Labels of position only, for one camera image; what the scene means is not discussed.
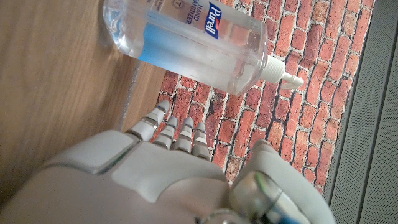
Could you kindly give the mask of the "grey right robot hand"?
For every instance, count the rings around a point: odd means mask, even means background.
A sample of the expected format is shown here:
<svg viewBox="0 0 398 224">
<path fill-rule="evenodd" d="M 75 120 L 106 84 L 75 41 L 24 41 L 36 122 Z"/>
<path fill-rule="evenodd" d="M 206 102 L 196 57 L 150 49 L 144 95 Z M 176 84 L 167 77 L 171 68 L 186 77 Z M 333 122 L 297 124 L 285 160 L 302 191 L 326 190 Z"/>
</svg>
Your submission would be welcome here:
<svg viewBox="0 0 398 224">
<path fill-rule="evenodd" d="M 161 125 L 169 106 L 53 157 L 1 209 L 1 222 L 335 222 L 318 190 L 263 139 L 228 182 L 210 161 L 204 124 Z"/>
</svg>

